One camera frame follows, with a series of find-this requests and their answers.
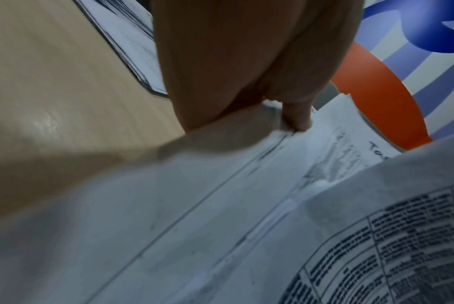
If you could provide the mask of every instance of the table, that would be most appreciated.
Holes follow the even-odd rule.
[[[73,1],[0,1],[0,218],[182,134]]]

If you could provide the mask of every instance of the desk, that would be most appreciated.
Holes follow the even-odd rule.
[[[73,1],[0,1],[0,217],[182,134]]]

